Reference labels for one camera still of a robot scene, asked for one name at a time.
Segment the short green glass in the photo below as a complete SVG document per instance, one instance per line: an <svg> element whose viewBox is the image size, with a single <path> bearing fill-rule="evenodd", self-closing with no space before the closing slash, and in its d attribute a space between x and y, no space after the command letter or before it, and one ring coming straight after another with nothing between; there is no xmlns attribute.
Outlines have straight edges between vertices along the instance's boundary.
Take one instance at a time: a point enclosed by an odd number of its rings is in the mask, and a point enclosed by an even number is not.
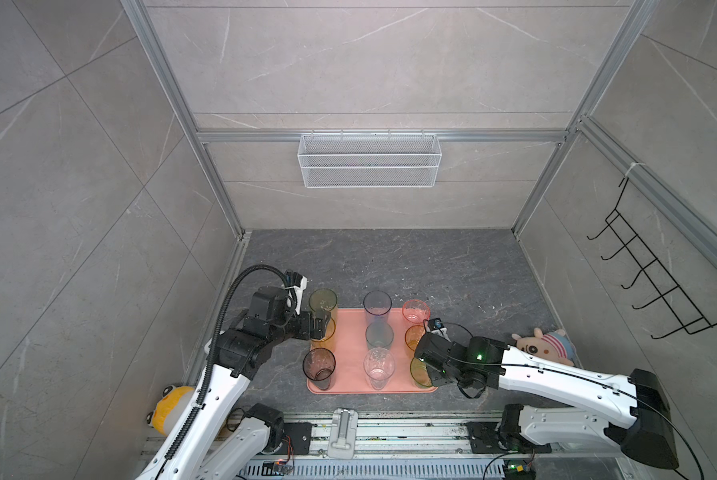
<svg viewBox="0 0 717 480"><path fill-rule="evenodd" d="M411 360L410 376L418 388L430 389L433 387L433 382L428 374L426 364L418 358L413 358Z"/></svg>

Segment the short yellow glass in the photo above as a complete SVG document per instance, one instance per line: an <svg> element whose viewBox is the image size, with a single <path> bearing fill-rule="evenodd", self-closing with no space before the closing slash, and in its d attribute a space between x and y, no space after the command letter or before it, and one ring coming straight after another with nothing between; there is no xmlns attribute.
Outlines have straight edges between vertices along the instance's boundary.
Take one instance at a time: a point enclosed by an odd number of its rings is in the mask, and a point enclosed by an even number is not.
<svg viewBox="0 0 717 480"><path fill-rule="evenodd" d="M426 329L422 325L413 325L405 333L405 344L407 352L411 357L415 357L416 349L420 340L426 334Z"/></svg>

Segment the tall green glass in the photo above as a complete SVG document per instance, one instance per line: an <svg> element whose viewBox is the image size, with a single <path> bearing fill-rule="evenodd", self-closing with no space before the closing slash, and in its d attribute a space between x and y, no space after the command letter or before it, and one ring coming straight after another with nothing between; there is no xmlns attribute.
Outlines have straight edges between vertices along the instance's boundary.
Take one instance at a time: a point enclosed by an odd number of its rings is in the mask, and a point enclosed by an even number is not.
<svg viewBox="0 0 717 480"><path fill-rule="evenodd" d="M308 298L308 307L310 310L324 310L330 313L332 321L338 321L338 294L334 290L322 288L318 289Z"/></svg>

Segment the tall yellow glass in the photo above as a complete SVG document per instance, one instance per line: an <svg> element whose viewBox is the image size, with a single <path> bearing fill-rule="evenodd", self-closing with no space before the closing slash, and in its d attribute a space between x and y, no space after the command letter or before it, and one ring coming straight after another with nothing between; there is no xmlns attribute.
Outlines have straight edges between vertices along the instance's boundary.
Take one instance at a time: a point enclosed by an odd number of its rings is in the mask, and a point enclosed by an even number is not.
<svg viewBox="0 0 717 480"><path fill-rule="evenodd" d="M328 350L334 349L334 334L336 333L336 322L331 319L326 324L326 330L324 330L324 337L321 340L312 340L310 342L310 349L324 348Z"/></svg>

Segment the pink glass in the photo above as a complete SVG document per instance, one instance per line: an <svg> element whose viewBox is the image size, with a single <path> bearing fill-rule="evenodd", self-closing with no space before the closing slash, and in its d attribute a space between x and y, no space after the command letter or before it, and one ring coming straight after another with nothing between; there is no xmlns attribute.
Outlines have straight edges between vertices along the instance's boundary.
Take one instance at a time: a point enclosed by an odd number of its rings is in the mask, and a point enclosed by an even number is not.
<svg viewBox="0 0 717 480"><path fill-rule="evenodd" d="M410 324L423 325L431 318L431 310L423 300L411 299L404 303L402 316Z"/></svg>

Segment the tall dark grey glass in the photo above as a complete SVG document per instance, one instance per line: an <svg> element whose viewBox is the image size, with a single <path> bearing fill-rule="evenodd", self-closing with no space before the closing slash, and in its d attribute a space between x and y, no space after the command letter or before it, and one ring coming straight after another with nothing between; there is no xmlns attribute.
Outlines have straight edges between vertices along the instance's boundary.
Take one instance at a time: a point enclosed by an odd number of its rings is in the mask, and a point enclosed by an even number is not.
<svg viewBox="0 0 717 480"><path fill-rule="evenodd" d="M336 372L336 357L326 348L312 349L302 360L302 371L318 390L329 390Z"/></svg>

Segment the clear glass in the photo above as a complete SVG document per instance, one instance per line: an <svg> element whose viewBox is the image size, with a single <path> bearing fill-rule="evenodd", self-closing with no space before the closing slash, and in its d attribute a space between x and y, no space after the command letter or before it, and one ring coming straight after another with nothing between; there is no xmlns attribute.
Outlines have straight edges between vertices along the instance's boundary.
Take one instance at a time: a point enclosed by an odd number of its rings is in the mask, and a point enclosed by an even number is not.
<svg viewBox="0 0 717 480"><path fill-rule="evenodd" d="M383 390L396 372L396 357L382 347L371 349L364 358L364 372L374 390Z"/></svg>

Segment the teal dimpled glass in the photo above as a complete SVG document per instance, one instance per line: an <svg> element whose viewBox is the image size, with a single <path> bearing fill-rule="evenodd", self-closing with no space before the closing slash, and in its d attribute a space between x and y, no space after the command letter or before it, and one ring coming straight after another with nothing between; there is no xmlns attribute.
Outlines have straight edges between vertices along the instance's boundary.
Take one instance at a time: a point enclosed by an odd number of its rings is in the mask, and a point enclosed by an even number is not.
<svg viewBox="0 0 717 480"><path fill-rule="evenodd" d="M371 324L366 330L366 342L370 350L390 349L395 339L394 329L386 322Z"/></svg>

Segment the pink tray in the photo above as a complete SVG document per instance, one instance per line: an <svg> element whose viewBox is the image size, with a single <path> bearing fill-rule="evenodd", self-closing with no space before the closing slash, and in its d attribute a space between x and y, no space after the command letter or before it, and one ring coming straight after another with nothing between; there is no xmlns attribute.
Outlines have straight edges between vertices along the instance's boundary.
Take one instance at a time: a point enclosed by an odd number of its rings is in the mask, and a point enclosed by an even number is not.
<svg viewBox="0 0 717 480"><path fill-rule="evenodd" d="M336 371L332 374L334 381L329 390L320 390L308 381L308 390L316 395L436 392L436 387L422 388L412 376L412 350L406 344L405 335L413 324L404 318L401 308L391 310L389 324L395 334L390 352L395 356L396 370L382 390L373 388L364 370L364 359L369 352L366 342L366 330L369 324L366 320L366 311L363 308L338 308L336 333L328 342L328 349L336 357Z"/></svg>

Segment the tall blue glass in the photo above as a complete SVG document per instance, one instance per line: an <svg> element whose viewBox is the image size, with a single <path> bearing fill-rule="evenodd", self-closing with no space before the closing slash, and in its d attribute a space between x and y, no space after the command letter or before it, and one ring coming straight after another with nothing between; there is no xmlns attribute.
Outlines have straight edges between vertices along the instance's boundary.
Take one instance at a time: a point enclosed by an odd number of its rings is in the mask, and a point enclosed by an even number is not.
<svg viewBox="0 0 717 480"><path fill-rule="evenodd" d="M393 308L390 295L381 290L367 293L363 299L365 318L368 325L386 323Z"/></svg>

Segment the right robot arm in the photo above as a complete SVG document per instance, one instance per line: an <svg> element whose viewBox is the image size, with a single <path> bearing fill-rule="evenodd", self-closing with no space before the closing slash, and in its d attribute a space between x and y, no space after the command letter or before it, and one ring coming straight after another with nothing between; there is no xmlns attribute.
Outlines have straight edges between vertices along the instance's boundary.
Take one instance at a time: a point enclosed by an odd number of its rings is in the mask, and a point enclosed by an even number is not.
<svg viewBox="0 0 717 480"><path fill-rule="evenodd" d="M636 369L629 375L576 367L568 358L472 336L467 344L450 340L445 324L428 320L415 349L436 387L454 384L469 399L489 390L530 393L558 402L556 408L507 405L492 432L471 422L478 442L491 442L500 457L550 453L554 446L619 450L640 464L677 472L677 444L686 436L672 420L658 377Z"/></svg>

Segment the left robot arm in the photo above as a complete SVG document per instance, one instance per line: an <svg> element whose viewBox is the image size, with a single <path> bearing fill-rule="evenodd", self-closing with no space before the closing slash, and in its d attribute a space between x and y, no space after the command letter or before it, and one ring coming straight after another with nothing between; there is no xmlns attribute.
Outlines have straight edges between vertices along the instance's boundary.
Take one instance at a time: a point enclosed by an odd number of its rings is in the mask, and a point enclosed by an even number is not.
<svg viewBox="0 0 717 480"><path fill-rule="evenodd" d="M276 275L277 286L260 288L240 312L240 327L224 329L224 318L238 286L254 272ZM284 440L284 419L276 409L256 404L232 435L212 445L240 396L272 350L289 339L321 340L330 313L302 306L308 279L266 264L242 270L228 286L208 342L204 374L142 479L234 479L260 453L275 452Z"/></svg>

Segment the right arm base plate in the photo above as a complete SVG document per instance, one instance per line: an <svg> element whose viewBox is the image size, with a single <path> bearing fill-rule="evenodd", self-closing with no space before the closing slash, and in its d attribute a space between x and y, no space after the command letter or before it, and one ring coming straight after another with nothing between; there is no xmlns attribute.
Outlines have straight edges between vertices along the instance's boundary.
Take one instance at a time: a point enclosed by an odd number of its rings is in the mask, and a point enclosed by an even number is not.
<svg viewBox="0 0 717 480"><path fill-rule="evenodd" d="M536 444L498 422L467 422L466 428L474 454L547 454L553 451L550 444Z"/></svg>

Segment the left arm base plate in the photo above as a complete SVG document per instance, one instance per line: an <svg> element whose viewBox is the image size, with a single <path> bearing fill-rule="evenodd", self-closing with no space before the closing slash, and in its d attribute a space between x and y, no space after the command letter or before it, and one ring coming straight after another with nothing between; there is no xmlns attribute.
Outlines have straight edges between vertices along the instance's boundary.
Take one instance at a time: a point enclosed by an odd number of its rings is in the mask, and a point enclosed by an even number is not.
<svg viewBox="0 0 717 480"><path fill-rule="evenodd" d="M282 436L282 441L274 454L286 456L289 445L292 445L290 451L294 455L310 454L312 428L314 428L314 424L308 422L286 422L284 424L284 436Z"/></svg>

